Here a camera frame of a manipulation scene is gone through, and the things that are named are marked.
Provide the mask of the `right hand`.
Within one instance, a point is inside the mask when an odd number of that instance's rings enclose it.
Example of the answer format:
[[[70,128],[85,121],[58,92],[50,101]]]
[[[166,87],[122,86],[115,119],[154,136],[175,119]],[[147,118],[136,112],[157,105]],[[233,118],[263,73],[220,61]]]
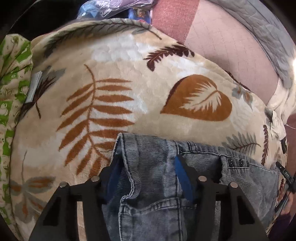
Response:
[[[292,208],[294,194],[290,191],[288,191],[286,194],[287,194],[287,202],[285,206],[282,208],[280,215],[277,218],[277,221],[285,221],[289,223],[291,220],[290,210]]]

